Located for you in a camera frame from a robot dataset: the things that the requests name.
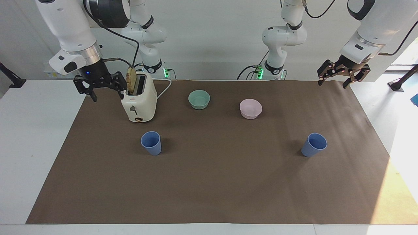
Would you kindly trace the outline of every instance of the green light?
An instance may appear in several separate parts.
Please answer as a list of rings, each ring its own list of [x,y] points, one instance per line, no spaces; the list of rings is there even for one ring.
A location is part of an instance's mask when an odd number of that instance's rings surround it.
[[[163,71],[164,71],[164,77],[168,78],[170,76],[170,73],[167,72],[165,68],[163,68]]]
[[[257,78],[263,79],[263,73],[264,73],[264,69],[260,69],[260,71],[258,72]]]

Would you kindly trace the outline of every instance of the green bowl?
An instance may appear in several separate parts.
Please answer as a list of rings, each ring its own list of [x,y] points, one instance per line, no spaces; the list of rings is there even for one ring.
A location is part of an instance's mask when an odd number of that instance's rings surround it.
[[[189,103],[194,109],[201,110],[208,106],[210,95],[203,90],[195,90],[189,95]]]

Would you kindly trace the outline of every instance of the white cable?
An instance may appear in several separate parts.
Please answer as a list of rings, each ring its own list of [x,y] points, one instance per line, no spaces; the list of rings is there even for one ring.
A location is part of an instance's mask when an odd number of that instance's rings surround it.
[[[153,78],[153,80],[161,80],[161,81],[169,81],[170,82],[170,84],[168,84],[168,86],[157,96],[157,99],[158,99],[171,86],[172,81],[171,81],[171,79],[159,79],[159,78]]]

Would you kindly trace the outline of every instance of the pink bowl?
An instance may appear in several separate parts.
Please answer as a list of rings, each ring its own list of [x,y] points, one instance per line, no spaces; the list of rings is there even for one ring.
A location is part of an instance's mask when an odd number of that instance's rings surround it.
[[[241,115],[247,119],[255,119],[260,115],[263,107],[260,102],[253,99],[246,99],[240,103]]]

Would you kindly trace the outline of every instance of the brown table surface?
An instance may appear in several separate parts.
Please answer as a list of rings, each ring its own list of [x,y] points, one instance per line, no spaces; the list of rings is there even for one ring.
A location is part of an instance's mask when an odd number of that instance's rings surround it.
[[[196,89],[211,95],[204,110],[188,103]],[[96,94],[27,223],[418,223],[417,204],[340,82],[173,81],[148,123],[130,122],[114,91]],[[240,115],[246,98],[263,105],[255,120]],[[141,147],[150,130],[162,137],[159,156]],[[312,132],[328,148],[306,158]]]

